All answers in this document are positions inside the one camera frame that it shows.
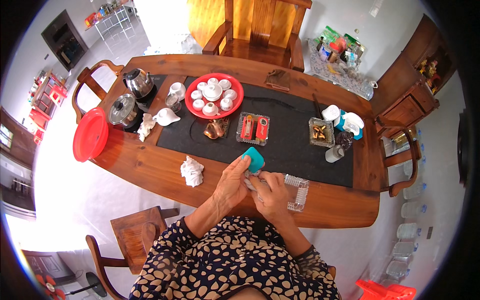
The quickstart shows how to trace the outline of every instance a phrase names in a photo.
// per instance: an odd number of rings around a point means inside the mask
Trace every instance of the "stainless steel kettle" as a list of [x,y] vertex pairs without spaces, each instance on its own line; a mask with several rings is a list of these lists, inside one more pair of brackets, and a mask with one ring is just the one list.
[[142,69],[133,69],[123,74],[123,83],[137,99],[145,97],[153,88],[153,80],[150,73]]

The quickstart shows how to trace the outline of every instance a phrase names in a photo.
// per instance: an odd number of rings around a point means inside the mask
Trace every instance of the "red fan blade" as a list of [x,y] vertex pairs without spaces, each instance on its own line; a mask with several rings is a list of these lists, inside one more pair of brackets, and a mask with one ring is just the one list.
[[59,297],[62,298],[63,300],[66,299],[65,293],[64,293],[61,289],[56,288],[56,289],[55,289],[55,293],[57,294],[57,296],[59,296]]
[[43,277],[39,274],[35,275],[36,279],[44,286],[47,286],[47,284],[45,283],[45,280],[43,280]]
[[48,276],[48,275],[45,276],[45,277],[47,278],[47,282],[48,282],[48,283],[50,283],[50,284],[53,285],[53,286],[56,285],[55,280],[53,280],[52,277],[50,277],[50,276]]

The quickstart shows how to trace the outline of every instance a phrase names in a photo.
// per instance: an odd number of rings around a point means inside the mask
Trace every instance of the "window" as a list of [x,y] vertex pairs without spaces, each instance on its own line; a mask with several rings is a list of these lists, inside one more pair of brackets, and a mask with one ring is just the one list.
[[7,127],[0,124],[0,142],[10,148],[12,146],[13,133]]

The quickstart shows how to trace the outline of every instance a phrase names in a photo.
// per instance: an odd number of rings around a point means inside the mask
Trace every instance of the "red plastic tray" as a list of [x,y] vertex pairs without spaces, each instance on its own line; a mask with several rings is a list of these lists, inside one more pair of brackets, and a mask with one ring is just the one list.
[[73,156],[85,162],[102,152],[108,138],[108,124],[101,108],[88,111],[78,124],[73,137]]
[[[218,79],[218,81],[222,79],[229,80],[232,83],[232,87],[230,89],[237,92],[237,98],[233,100],[233,108],[229,111],[224,111],[220,108],[220,100],[222,100],[223,98],[223,91],[222,91],[222,96],[220,97],[220,99],[213,102],[216,106],[218,106],[218,113],[220,115],[215,115],[210,117],[210,116],[204,115],[204,113],[201,110],[197,111],[193,109],[193,100],[190,97],[190,94],[192,94],[192,92],[197,89],[197,85],[200,82],[207,82],[212,77],[215,77],[216,79]],[[203,97],[202,99],[205,102],[205,104],[209,102],[207,99],[205,99],[205,97]],[[235,77],[232,77],[230,75],[223,74],[223,73],[210,73],[197,78],[194,82],[192,82],[192,84],[190,84],[190,86],[187,89],[187,92],[185,93],[185,105],[187,106],[188,110],[195,116],[204,118],[204,119],[219,119],[219,118],[226,117],[232,112],[234,112],[237,108],[239,108],[242,101],[243,101],[243,86],[241,86],[241,83]]]

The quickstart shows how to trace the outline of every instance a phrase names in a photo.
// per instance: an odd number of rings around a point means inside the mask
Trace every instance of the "brown towel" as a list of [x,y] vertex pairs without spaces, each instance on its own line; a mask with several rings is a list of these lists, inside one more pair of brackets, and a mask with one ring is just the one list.
[[282,91],[290,90],[290,73],[281,70],[274,69],[268,73],[267,78],[265,79],[267,85],[271,85],[272,88]]

